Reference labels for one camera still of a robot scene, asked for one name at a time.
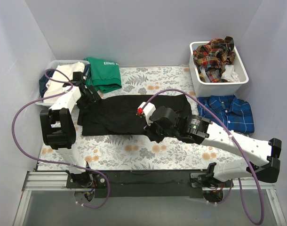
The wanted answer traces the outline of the black long sleeve shirt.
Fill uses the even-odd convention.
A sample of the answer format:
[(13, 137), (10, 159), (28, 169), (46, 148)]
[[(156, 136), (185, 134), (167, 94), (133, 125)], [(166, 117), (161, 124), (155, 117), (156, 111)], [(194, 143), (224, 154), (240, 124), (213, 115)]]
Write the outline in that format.
[(150, 141), (161, 142), (152, 132), (145, 130), (146, 119), (136, 115), (138, 106), (151, 95), (122, 95), (94, 101), (81, 97), (78, 125), (83, 136), (145, 135)]

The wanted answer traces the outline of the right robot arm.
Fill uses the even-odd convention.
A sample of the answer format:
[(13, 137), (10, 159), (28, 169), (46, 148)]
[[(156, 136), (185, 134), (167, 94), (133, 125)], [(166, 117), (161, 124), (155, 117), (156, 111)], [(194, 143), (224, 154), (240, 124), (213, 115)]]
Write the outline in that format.
[(198, 144), (222, 149), (240, 156), (240, 160), (210, 163), (206, 172), (196, 181), (204, 186), (216, 187), (236, 178), (256, 177), (265, 183), (275, 183), (280, 172), (281, 141), (257, 140), (227, 132), (223, 127), (198, 115), (182, 116), (168, 107), (150, 104), (144, 108), (148, 135), (152, 141), (161, 142), (173, 137), (188, 144)]

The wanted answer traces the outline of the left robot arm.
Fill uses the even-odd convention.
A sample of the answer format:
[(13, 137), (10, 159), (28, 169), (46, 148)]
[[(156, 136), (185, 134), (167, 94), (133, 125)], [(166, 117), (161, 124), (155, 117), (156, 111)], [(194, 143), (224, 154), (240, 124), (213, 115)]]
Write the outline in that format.
[(74, 147), (77, 139), (76, 129), (71, 112), (77, 101), (83, 97), (88, 101), (97, 101), (101, 98), (93, 88), (85, 87), (85, 74), (74, 72), (70, 83), (62, 86), (63, 95), (47, 110), (40, 112), (40, 123), (45, 145), (50, 146), (68, 163), (68, 174), (71, 182), (82, 188), (94, 188), (96, 181), (89, 169), (89, 164)]

